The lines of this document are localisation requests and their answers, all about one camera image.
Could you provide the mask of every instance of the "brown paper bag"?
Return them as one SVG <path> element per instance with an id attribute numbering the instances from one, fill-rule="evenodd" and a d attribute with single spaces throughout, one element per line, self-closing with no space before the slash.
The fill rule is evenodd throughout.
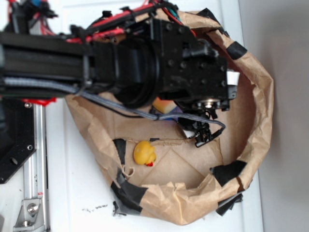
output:
<path id="1" fill-rule="evenodd" d="M 228 59 L 229 68 L 241 73 L 231 110 L 218 112 L 227 125 L 221 136 L 196 148 L 194 139 L 185 139 L 173 121 L 125 118 L 75 96 L 67 97 L 67 102 L 112 187 L 116 207 L 122 213 L 184 225 L 235 202 L 249 187 L 270 145 L 273 80 L 208 10 L 200 13 L 204 16 L 179 15 L 198 38 L 212 42 Z M 160 11 L 158 17 L 167 20 Z M 115 100 L 110 94 L 102 95 Z M 134 147 L 141 140 L 153 141 L 157 154 L 153 167 L 133 160 Z"/>

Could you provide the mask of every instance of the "colorful object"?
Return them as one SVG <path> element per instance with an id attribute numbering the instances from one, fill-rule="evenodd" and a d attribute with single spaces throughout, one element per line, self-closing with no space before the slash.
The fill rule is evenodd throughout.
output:
<path id="1" fill-rule="evenodd" d="M 134 149 L 134 161 L 139 165 L 145 164 L 146 166 L 152 167 L 156 159 L 154 150 L 155 148 L 150 145 L 150 142 L 139 142 Z"/>
<path id="2" fill-rule="evenodd" d="M 155 101 L 153 102 L 153 106 L 157 111 L 160 111 L 164 114 L 168 114 L 177 107 L 174 101 L 161 100 L 159 98 L 155 99 Z"/>

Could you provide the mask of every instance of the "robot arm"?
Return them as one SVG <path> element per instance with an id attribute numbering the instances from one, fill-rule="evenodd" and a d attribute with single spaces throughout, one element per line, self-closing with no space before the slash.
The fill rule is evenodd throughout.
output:
<path id="1" fill-rule="evenodd" d="M 227 61 L 206 40 L 182 24 L 154 18 L 157 8 L 166 7 L 175 6 L 155 0 L 124 8 L 120 16 L 97 20 L 88 29 L 71 27 L 71 35 L 28 35 L 11 24 L 15 33 L 0 32 L 0 95 L 45 99 L 75 93 L 148 118 L 136 109 L 156 97 L 173 100 L 183 114 L 170 117 L 178 118 L 186 136 L 196 137 L 197 147 L 210 142 L 225 128 L 214 120 L 215 110 L 228 110 L 237 88 L 230 84 Z M 145 13 L 149 17 L 136 23 L 135 17 Z M 13 18 L 26 27 L 20 17 Z M 118 44 L 95 39 L 116 31 L 126 37 Z M 100 92 L 112 93 L 122 105 L 97 99 Z M 209 123 L 222 128 L 211 134 Z"/>

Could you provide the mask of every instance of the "gray cable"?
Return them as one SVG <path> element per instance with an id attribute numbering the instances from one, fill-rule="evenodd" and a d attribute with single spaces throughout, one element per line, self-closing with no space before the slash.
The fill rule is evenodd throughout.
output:
<path id="1" fill-rule="evenodd" d="M 77 87 L 73 87 L 73 86 L 66 85 L 66 84 L 60 84 L 56 81 L 37 80 L 37 79 L 31 79 L 31 78 L 5 77 L 4 83 L 5 83 L 5 85 L 12 86 L 12 87 L 49 88 L 49 89 L 56 89 L 56 90 L 60 90 L 60 91 L 71 93 L 71 94 L 77 93 L 79 91 L 79 88 L 77 88 Z M 110 107 L 110 108 L 113 108 L 113 109 L 127 111 L 127 112 L 137 114 L 141 117 L 151 119 L 151 120 L 165 120 L 165 119 L 169 119 L 169 118 L 181 117 L 181 118 L 186 118 L 186 119 L 190 119 L 190 120 L 193 120 L 193 121 L 200 121 L 200 122 L 205 122 L 205 123 L 217 124 L 217 125 L 220 125 L 221 127 L 225 128 L 225 124 L 223 124 L 220 121 L 211 120 L 211 119 L 203 118 L 203 117 L 192 115 L 192 114 L 171 113 L 171 114 L 164 114 L 164 115 L 163 114 L 162 115 L 154 115 L 154 114 L 146 113 L 146 112 L 143 112 L 143 111 L 140 111 L 140 110 L 129 109 L 122 104 L 118 104 L 114 101 L 102 98 L 98 95 L 91 94 L 91 93 L 88 93 L 86 91 L 83 91 L 81 93 L 81 96 L 83 96 L 84 98 L 86 98 L 88 100 L 96 102 L 96 103 L 98 103 L 102 106 L 107 106 L 107 107 Z"/>

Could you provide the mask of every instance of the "metal bracket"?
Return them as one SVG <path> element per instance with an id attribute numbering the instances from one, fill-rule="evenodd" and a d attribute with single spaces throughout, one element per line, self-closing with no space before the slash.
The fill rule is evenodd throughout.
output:
<path id="1" fill-rule="evenodd" d="M 34 231 L 42 226 L 44 226 L 44 214 L 41 199 L 23 200 L 13 231 Z"/>

